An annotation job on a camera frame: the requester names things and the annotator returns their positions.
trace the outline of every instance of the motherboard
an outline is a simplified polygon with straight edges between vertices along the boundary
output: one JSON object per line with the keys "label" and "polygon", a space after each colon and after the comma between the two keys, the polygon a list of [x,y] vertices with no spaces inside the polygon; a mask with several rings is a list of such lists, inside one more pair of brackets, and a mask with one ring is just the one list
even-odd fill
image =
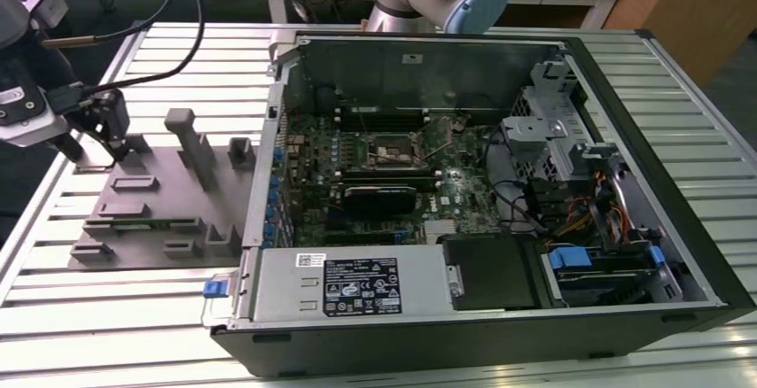
{"label": "motherboard", "polygon": [[432,244],[444,234],[502,231],[480,165],[491,128],[459,113],[403,122],[289,116],[295,246]]}

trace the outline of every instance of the table leg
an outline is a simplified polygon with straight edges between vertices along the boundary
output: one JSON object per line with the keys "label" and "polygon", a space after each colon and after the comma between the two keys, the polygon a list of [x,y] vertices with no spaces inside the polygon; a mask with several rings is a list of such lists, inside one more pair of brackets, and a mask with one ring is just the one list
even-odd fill
{"label": "table leg", "polygon": [[602,29],[604,21],[610,12],[612,11],[612,6],[616,0],[595,0],[594,5],[588,9],[583,23],[580,24],[582,29]]}
{"label": "table leg", "polygon": [[287,23],[285,0],[267,0],[272,23]]}

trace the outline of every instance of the blue latch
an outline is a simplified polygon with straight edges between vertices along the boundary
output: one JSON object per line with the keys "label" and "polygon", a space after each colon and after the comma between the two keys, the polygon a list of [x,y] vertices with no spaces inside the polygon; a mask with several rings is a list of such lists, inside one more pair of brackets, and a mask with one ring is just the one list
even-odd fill
{"label": "blue latch", "polygon": [[228,293],[228,280],[208,280],[201,288],[201,296],[204,298],[225,298]]}
{"label": "blue latch", "polygon": [[662,254],[662,250],[658,246],[651,245],[648,247],[648,255],[651,255],[651,260],[654,261],[655,266],[660,266],[664,264],[664,255]]}
{"label": "blue latch", "polygon": [[548,253],[548,263],[552,269],[591,267],[588,252],[582,246],[559,246]]}

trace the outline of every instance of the silver metal plate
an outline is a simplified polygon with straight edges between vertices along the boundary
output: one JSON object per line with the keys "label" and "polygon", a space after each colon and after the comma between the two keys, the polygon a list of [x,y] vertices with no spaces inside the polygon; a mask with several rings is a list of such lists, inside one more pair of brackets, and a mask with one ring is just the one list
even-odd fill
{"label": "silver metal plate", "polygon": [[[200,75],[201,86],[182,85],[196,78],[180,77],[162,85],[126,89],[130,132],[146,133],[150,143],[176,145],[161,120],[178,102],[194,110],[194,127],[210,133],[210,144],[225,144],[230,136],[249,136],[256,143],[269,84],[260,76],[268,67],[267,38],[277,28],[283,27],[210,24],[202,49],[182,71],[182,76]],[[194,32],[193,24],[156,24],[134,39],[133,47],[133,42],[125,42],[105,81],[173,67]],[[654,44],[630,31],[496,29],[492,33],[582,38],[740,281],[748,291],[757,291],[752,152],[742,147],[742,139],[711,104],[691,94],[692,84],[679,73],[671,74],[672,65],[663,61]],[[0,298],[5,297],[0,378],[9,379],[5,385],[246,386],[253,381],[255,386],[281,386],[249,376],[201,327],[201,283],[232,268],[86,274],[66,270],[81,219],[108,177],[74,175],[73,167],[61,164],[58,159],[0,252],[5,277],[0,283]],[[678,334],[615,359],[337,376],[289,381],[287,386],[528,383],[604,387],[671,382],[744,386],[755,384],[748,363],[754,359],[757,314],[748,314],[720,328]]]}

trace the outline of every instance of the power supply label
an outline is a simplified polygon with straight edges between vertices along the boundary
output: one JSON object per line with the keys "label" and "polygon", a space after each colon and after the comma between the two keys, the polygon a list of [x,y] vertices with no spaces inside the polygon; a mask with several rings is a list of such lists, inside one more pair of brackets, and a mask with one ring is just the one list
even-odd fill
{"label": "power supply label", "polygon": [[327,260],[323,313],[328,317],[401,313],[397,259]]}

